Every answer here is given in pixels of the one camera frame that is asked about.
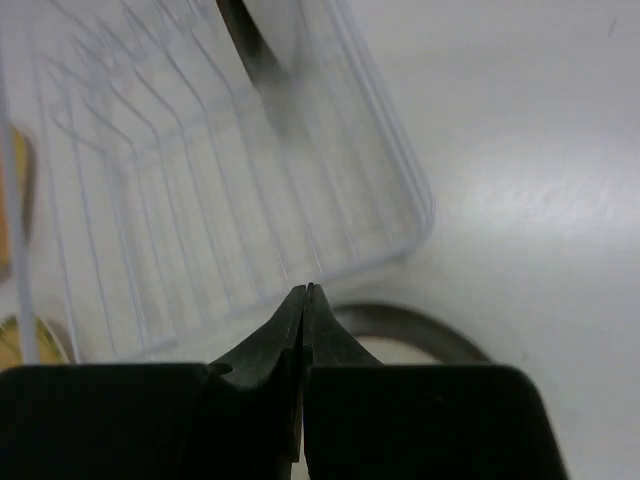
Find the brown rimmed beige plate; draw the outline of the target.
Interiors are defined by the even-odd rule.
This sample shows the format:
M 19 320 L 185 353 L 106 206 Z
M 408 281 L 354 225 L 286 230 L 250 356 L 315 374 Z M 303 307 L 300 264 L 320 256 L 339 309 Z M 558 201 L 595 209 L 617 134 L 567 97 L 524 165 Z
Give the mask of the brown rimmed beige plate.
M 437 318 L 381 302 L 336 305 L 337 320 L 384 363 L 486 364 L 472 340 Z

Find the dark gold patterned plate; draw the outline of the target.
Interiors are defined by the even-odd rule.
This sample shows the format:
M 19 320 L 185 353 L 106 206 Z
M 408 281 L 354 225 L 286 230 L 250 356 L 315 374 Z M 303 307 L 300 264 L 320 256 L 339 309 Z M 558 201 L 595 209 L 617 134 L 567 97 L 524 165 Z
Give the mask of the dark gold patterned plate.
M 217 7 L 267 118 L 287 138 L 299 119 L 294 79 L 301 58 L 293 0 L 220 0 Z

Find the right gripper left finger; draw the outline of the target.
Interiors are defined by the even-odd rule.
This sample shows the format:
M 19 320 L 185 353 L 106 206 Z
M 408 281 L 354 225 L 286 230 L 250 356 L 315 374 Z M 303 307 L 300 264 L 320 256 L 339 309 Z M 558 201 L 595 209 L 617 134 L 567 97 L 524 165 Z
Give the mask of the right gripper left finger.
M 297 286 L 272 317 L 208 365 L 194 411 L 192 476 L 289 479 L 300 457 L 302 316 Z

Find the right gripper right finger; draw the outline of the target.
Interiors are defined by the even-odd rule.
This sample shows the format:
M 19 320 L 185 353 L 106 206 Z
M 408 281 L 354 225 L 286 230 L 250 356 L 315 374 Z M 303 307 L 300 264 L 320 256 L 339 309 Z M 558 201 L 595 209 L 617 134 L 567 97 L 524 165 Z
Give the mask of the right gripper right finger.
M 302 313 L 304 456 L 311 479 L 342 479 L 363 434 L 352 373 L 379 367 L 336 319 L 323 288 L 307 285 Z

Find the green rimmed woven bamboo tray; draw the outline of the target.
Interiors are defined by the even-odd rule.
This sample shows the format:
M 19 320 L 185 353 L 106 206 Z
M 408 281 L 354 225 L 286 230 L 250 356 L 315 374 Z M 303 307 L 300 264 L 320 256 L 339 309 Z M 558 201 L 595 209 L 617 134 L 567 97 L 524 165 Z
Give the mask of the green rimmed woven bamboo tray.
M 68 322 L 63 301 L 44 297 L 33 307 L 33 326 L 29 345 L 38 350 L 43 365 L 73 364 L 76 361 L 67 331 Z M 19 311 L 13 304 L 1 305 L 1 370 L 6 371 L 24 364 L 23 341 Z

